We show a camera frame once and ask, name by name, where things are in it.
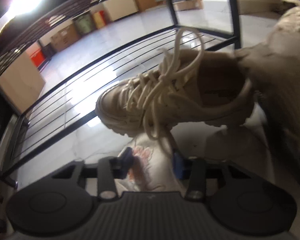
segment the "wire shelf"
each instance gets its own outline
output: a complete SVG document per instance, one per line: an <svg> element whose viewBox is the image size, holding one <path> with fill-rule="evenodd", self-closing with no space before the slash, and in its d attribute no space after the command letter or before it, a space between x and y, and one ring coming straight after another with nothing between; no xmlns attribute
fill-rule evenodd
<svg viewBox="0 0 300 240"><path fill-rule="evenodd" d="M14 159L23 157L68 127L88 112L93 111L98 96L115 82L157 68L163 59L162 49L173 52L176 30L168 30L131 45L88 68L69 80L61 89L40 103L31 114L30 126L22 151ZM201 34L205 48L215 46L223 39ZM182 47L197 49L199 40L193 33L183 34Z"/></svg>

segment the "cardboard box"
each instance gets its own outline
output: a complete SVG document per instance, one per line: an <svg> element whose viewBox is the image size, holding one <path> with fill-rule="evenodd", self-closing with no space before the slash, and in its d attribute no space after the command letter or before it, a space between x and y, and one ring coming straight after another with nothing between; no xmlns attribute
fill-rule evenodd
<svg viewBox="0 0 300 240"><path fill-rule="evenodd" d="M197 8L197 0L187 0L173 3L176 11L192 10Z"/></svg>
<svg viewBox="0 0 300 240"><path fill-rule="evenodd" d="M60 52L65 48L68 48L79 39L80 35L74 27L74 24L71 24L53 35L51 37L51 44L57 52Z"/></svg>
<svg viewBox="0 0 300 240"><path fill-rule="evenodd" d="M39 98L44 84L45 80L26 52L12 62L0 76L1 90L20 113Z"/></svg>

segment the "sneaker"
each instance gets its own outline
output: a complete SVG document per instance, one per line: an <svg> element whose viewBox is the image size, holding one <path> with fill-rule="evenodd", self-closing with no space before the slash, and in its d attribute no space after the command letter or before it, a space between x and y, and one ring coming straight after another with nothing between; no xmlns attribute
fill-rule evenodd
<svg viewBox="0 0 300 240"><path fill-rule="evenodd" d="M267 40L234 52L242 72L260 92L260 100L300 151L300 0Z"/></svg>
<svg viewBox="0 0 300 240"><path fill-rule="evenodd" d="M268 35L268 42L275 33L293 33L300 38L300 0L283 0L296 6L282 15L273 31Z"/></svg>
<svg viewBox="0 0 300 240"><path fill-rule="evenodd" d="M193 32L201 50L180 49L183 32ZM108 128L122 135L145 131L157 139L160 125L172 128L179 122L209 125L240 125L254 107L251 83L230 54L208 52L192 28L177 32L174 53L155 71L123 80L104 91L96 112Z"/></svg>

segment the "shoe label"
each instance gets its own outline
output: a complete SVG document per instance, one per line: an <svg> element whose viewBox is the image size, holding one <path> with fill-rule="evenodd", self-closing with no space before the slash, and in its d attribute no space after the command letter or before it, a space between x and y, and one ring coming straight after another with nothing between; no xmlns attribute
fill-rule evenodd
<svg viewBox="0 0 300 240"><path fill-rule="evenodd" d="M237 92L230 89L206 90L205 94L218 94L219 97L235 97Z"/></svg>

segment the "white shoelace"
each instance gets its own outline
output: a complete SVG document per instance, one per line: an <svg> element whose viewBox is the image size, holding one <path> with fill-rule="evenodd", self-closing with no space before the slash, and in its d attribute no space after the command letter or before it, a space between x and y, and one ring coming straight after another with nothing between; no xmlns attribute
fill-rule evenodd
<svg viewBox="0 0 300 240"><path fill-rule="evenodd" d="M190 31L197 36L200 41L201 50L199 50L197 57L188 66L179 69L180 40L185 31ZM134 87L133 80L129 80L126 88L119 95L119 104L120 106L126 106L127 111L132 111L135 106L138 110L143 110L143 114L140 117L140 124L141 122L143 123L145 132L153 140L159 137L160 132L160 120L157 114L158 103L165 101L166 105L171 106L171 102L169 102L167 95L164 95L163 92L167 91L166 88L169 88L172 92L176 92L172 81L184 78L189 71L197 66L196 63L202 60L204 42L197 30L184 27L177 32L173 56L171 57L167 51L164 51L164 54L164 60L159 65L159 77L156 78L154 72L151 70L145 74L139 74L139 84ZM150 120L153 121L153 131L150 126Z"/></svg>

